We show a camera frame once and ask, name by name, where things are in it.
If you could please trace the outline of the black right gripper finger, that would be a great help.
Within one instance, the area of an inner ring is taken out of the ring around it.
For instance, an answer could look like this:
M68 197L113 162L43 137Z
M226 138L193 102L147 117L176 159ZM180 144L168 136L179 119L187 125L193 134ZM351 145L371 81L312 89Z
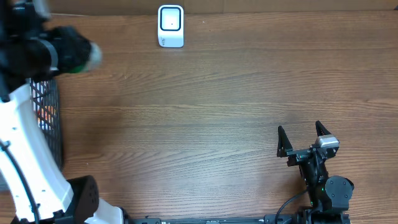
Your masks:
M278 146L277 157L287 157L288 152L293 150L293 147L285 133L282 126L278 126Z
M319 120L315 122L315 127L317 131L317 136L326 136L331 134L331 132L329 132Z

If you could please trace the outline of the green lid jar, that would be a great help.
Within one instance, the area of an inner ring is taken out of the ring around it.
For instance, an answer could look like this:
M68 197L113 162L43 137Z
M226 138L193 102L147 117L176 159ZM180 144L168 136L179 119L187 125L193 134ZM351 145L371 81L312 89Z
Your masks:
M83 64L75 67L70 73L84 73L89 72L97 67L99 67L102 63L103 53L98 44L94 42L90 42L91 50L89 53L88 60Z

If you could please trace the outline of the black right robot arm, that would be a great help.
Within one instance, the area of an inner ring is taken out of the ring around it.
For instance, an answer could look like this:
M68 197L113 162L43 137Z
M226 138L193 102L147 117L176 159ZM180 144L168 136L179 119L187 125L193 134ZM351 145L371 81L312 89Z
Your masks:
M305 190L288 199L277 211L274 223L350 223L349 200L354 183L346 177L329 176L325 162L336 156L340 141L320 121L315 122L317 138L307 149L295 150L285 130L278 127L277 157L286 157L289 167L299 166ZM280 216L283 209L302 195L310 199L309 207L300 208L288 218Z

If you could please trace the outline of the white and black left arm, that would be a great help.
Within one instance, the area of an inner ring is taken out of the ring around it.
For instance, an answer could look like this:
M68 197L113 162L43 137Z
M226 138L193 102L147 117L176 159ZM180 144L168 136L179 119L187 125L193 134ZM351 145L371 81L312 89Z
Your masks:
M1 172L11 191L14 223L129 223L103 200L95 179L66 179L33 109L30 83L97 67L97 44L74 27L46 29L44 1L1 2Z

